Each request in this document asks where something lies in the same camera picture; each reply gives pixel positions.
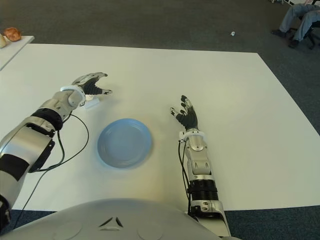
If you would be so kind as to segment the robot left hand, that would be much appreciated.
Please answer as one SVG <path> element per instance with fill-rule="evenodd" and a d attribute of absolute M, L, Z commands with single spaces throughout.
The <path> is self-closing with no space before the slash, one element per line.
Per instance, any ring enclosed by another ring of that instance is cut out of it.
<path fill-rule="evenodd" d="M 89 73 L 78 77 L 72 82 L 72 85 L 82 88 L 85 95 L 110 95 L 113 92 L 111 89 L 103 89 L 96 86 L 100 78 L 107 76 L 108 74 L 103 72 Z"/>

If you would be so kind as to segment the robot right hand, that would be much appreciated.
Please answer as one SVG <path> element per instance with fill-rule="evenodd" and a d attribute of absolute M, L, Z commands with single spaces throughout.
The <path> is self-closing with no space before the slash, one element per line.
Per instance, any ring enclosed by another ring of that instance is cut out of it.
<path fill-rule="evenodd" d="M 169 109 L 170 114 L 174 116 L 186 131 L 192 129 L 198 130 L 198 118 L 191 101 L 185 95 L 181 96 L 180 101 L 183 109 L 178 112 L 174 107 L 171 107 Z"/>

